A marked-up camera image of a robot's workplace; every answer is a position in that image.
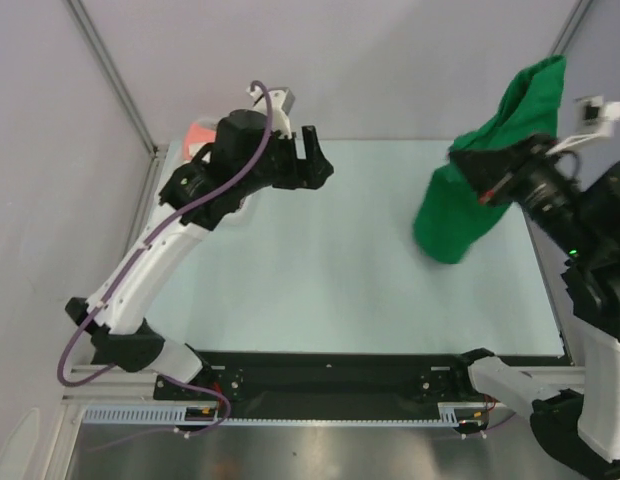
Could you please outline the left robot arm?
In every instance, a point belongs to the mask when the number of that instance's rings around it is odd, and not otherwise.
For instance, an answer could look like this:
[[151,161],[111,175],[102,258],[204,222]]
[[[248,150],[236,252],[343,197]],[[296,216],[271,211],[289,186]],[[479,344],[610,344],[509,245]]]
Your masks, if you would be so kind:
[[179,165],[157,195],[145,229],[102,286],[65,306],[108,367],[150,369],[175,380],[187,398],[211,387],[206,362],[154,330],[146,313],[178,265],[251,195],[265,188],[317,190],[333,174],[314,126],[299,134],[285,114],[235,110],[213,140]]

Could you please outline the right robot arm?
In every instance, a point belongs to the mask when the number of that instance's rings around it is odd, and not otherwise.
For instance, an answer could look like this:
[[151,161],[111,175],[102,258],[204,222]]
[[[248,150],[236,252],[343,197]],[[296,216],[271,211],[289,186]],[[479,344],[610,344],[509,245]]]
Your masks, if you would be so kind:
[[482,205],[516,203],[567,256],[562,280],[584,349],[583,390],[558,388],[496,354],[464,354],[451,388],[481,394],[529,422],[540,447],[587,479],[620,479],[620,160],[580,189],[556,165],[576,150],[535,134],[499,150],[452,150]]

